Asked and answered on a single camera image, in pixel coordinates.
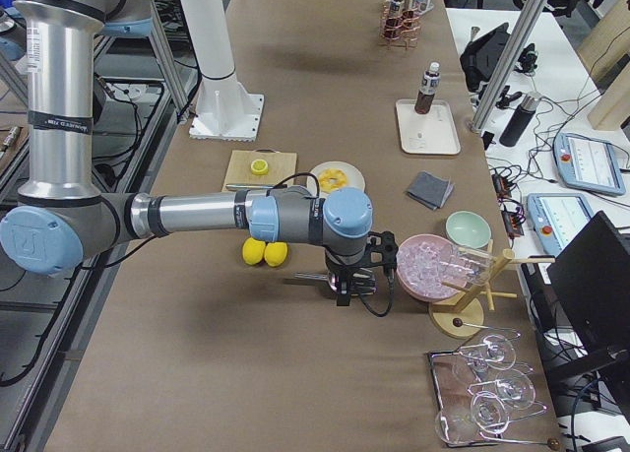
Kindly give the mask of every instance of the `brown table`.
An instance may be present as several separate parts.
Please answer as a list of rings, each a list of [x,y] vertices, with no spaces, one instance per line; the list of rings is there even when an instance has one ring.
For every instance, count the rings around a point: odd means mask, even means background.
[[[228,23],[239,79],[264,93],[255,144],[195,141],[181,128],[154,194],[219,191],[233,149],[298,152],[298,169],[348,161],[365,176],[375,230],[399,242],[444,235],[456,210],[486,217],[507,244],[444,6],[436,0],[416,50],[378,45],[383,0],[232,0]],[[414,97],[439,61],[439,96],[453,110],[456,158],[406,155],[395,102]],[[455,181],[431,212],[404,194],[421,170]],[[417,451],[443,448],[426,352],[458,342],[426,305],[397,289],[384,319],[360,302],[335,307],[323,287],[286,283],[325,270],[323,250],[292,245],[282,267],[247,267],[238,230],[178,233],[152,242],[117,277],[48,451]],[[517,290],[514,272],[497,285]],[[385,291],[373,302],[384,302]],[[525,304],[497,301],[492,325],[525,332],[519,358],[541,372]],[[539,396],[550,405],[540,373]],[[558,435],[553,413],[510,435]]]

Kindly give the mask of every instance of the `black monitor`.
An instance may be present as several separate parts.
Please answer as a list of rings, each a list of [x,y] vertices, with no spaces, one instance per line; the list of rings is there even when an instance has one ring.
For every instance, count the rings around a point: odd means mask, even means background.
[[[617,406],[630,418],[630,241],[598,212],[548,274],[588,353],[573,361],[598,370]]]

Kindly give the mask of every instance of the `light green bowl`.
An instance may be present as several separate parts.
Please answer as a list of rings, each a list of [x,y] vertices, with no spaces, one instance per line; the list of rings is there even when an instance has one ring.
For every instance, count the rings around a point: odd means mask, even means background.
[[[458,245],[483,248],[490,241],[490,226],[479,214],[470,211],[453,213],[446,220],[446,234]]]

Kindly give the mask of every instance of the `yellow lemon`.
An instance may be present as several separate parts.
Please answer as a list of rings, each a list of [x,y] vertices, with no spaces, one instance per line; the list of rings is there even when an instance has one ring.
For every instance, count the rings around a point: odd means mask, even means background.
[[[288,254],[288,245],[284,242],[268,243],[265,247],[265,261],[270,267],[279,267]]]
[[[242,255],[243,261],[247,265],[256,265],[260,263],[265,254],[265,242],[249,237],[243,243]]]
[[[269,173],[269,164],[266,160],[256,159],[249,165],[253,174],[262,175]]]

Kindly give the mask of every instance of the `cloth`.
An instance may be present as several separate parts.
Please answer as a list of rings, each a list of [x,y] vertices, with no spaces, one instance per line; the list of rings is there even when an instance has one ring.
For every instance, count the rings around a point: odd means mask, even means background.
[[[407,194],[423,204],[427,208],[435,211],[444,206],[446,200],[453,192],[453,183],[433,176],[431,173],[421,171],[407,188]]]

